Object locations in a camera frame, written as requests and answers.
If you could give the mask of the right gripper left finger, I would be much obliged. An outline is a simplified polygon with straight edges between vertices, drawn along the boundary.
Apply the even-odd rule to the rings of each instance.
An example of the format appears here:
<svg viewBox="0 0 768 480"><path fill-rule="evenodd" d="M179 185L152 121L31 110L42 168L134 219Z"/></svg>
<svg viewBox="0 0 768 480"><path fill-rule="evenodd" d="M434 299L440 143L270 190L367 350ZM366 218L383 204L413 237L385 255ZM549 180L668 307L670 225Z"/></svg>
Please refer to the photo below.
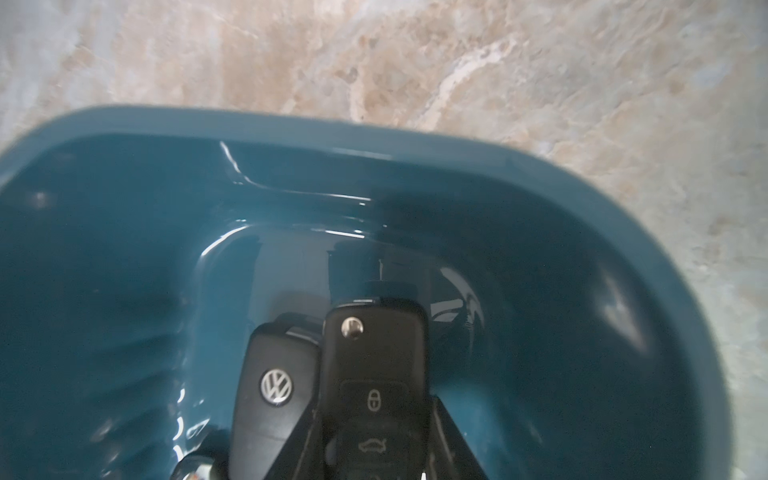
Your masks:
<svg viewBox="0 0 768 480"><path fill-rule="evenodd" d="M322 414L313 399L268 470L268 480L323 480L325 460Z"/></svg>

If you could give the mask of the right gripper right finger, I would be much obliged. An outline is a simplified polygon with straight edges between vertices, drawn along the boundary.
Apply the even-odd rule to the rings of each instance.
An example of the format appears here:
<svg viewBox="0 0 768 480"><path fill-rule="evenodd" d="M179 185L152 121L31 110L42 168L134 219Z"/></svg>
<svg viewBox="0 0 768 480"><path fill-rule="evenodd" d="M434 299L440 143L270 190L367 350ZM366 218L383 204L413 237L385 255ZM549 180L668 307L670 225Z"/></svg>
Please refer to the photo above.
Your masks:
<svg viewBox="0 0 768 480"><path fill-rule="evenodd" d="M427 456L429 480L487 480L465 438L442 401L431 398Z"/></svg>

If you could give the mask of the black VW key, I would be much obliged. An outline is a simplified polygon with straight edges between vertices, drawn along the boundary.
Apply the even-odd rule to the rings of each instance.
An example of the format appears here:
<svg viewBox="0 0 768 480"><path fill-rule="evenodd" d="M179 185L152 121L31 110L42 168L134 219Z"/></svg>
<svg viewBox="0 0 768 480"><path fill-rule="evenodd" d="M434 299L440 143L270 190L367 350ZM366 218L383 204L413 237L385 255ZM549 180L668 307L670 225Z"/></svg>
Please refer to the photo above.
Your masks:
<svg viewBox="0 0 768 480"><path fill-rule="evenodd" d="M265 476L310 401L317 399L320 350L312 333L286 322L250 337L237 390L230 479Z"/></svg>

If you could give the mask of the teal plastic storage box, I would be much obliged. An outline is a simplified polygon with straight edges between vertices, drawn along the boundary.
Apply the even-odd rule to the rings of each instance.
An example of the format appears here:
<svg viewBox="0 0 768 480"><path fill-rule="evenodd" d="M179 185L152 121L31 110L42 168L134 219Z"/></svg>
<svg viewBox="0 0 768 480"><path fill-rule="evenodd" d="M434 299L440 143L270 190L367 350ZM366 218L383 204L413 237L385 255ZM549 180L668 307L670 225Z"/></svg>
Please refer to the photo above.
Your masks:
<svg viewBox="0 0 768 480"><path fill-rule="evenodd" d="M340 304L429 322L429 386L488 479L726 479L725 379L663 249L507 147L97 107L1 155L1 475L227 477L253 332Z"/></svg>

